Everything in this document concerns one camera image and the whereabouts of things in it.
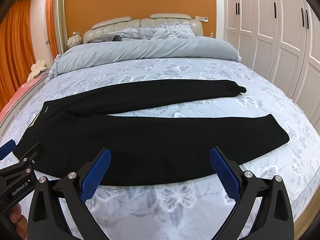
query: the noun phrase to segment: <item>tufted headboard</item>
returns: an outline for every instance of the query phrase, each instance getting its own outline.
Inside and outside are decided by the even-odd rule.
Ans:
[[[152,27],[163,23],[191,23],[196,36],[203,36],[202,24],[198,20],[192,20],[189,15],[177,13],[152,14],[148,19],[132,20],[131,17],[121,17],[100,22],[92,26],[83,36],[83,43],[102,34],[120,31],[126,28],[138,29],[140,27]]]

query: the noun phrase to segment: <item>gray comforter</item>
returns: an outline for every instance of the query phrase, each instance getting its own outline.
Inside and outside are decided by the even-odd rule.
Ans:
[[[228,42],[208,37],[155,39],[83,44],[58,55],[49,80],[73,70],[143,58],[202,57],[241,61]]]

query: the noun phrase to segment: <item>pink blanket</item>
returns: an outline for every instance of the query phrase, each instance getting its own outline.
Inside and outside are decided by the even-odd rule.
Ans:
[[[18,88],[17,92],[13,95],[10,101],[5,105],[5,107],[0,112],[0,122],[4,119],[6,114],[10,111],[10,109],[14,106],[14,104],[23,97],[34,84],[39,82],[43,78],[43,75],[31,80],[29,83],[24,83],[21,87]]]

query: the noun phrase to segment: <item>brand logo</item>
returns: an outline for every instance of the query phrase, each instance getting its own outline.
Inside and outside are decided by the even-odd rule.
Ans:
[[[21,187],[17,188],[15,192],[12,192],[12,195],[16,195],[20,190],[22,190],[24,187],[26,187],[28,184],[28,182],[25,182]]]

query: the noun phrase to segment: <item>white wardrobe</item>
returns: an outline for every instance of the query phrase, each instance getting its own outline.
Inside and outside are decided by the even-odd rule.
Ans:
[[[306,0],[224,0],[224,40],[320,131],[320,22]]]

